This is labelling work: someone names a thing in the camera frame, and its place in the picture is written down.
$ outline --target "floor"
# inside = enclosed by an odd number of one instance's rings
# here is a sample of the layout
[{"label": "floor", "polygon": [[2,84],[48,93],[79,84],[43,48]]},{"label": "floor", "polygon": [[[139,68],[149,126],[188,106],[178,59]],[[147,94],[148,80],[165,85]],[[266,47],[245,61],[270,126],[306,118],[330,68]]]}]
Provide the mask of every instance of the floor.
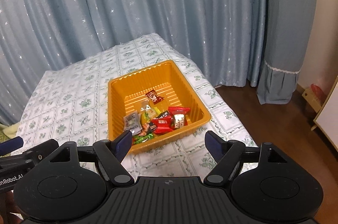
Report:
[{"label": "floor", "polygon": [[311,131],[313,113],[297,91],[285,105],[260,105],[256,89],[217,88],[259,146],[272,142],[307,170],[321,184],[324,199],[315,220],[338,223],[338,153],[321,131]]}]

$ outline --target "beige wall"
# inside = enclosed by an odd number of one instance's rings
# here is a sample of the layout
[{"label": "beige wall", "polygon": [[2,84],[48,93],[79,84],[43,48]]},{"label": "beige wall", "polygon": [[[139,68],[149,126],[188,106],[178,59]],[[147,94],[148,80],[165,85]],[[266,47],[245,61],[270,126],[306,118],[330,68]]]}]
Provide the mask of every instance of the beige wall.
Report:
[{"label": "beige wall", "polygon": [[328,94],[338,75],[338,0],[317,0],[298,84],[316,84]]}]

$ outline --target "orange tray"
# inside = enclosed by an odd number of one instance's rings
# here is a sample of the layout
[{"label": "orange tray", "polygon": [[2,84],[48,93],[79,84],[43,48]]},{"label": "orange tray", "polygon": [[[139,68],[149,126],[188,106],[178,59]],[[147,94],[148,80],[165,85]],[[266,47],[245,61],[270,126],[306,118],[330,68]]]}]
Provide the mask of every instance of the orange tray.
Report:
[{"label": "orange tray", "polygon": [[108,83],[108,138],[114,140],[124,128],[123,117],[137,110],[146,93],[155,89],[164,100],[157,103],[159,110],[169,106],[190,107],[187,126],[131,147],[129,153],[141,153],[181,139],[211,120],[211,114],[189,82],[172,60],[137,70]]}]

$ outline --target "floral tablecloth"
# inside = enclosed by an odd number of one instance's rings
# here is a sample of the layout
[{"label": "floral tablecloth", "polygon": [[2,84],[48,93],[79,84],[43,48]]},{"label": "floral tablecloth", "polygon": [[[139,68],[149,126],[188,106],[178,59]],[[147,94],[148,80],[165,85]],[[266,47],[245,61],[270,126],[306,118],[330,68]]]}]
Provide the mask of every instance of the floral tablecloth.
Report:
[{"label": "floral tablecloth", "polygon": [[[137,176],[200,176],[215,166],[204,146],[204,135],[214,131],[225,140],[255,146],[231,108],[192,60],[170,47],[155,33],[117,45],[60,71],[46,71],[23,112],[17,135],[24,140],[19,154],[50,138],[59,144],[75,141],[92,145],[107,138],[107,84],[135,70],[172,59],[209,109],[212,119],[192,135],[146,153],[127,156],[122,164]],[[94,170],[92,163],[81,166]],[[243,171],[256,167],[245,164]]]}]

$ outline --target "human hand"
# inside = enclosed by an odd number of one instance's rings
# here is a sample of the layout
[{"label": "human hand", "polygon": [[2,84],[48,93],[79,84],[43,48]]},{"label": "human hand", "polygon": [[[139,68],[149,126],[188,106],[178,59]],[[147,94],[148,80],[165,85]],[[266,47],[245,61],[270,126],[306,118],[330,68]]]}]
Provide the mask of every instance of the human hand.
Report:
[{"label": "human hand", "polygon": [[[2,198],[1,202],[5,204],[1,204],[2,208],[6,208],[6,218],[8,224],[19,224],[22,219],[12,213],[20,213],[18,207],[14,203],[13,193],[8,191],[3,194],[5,198]],[[0,216],[0,224],[4,224],[3,216]]]}]

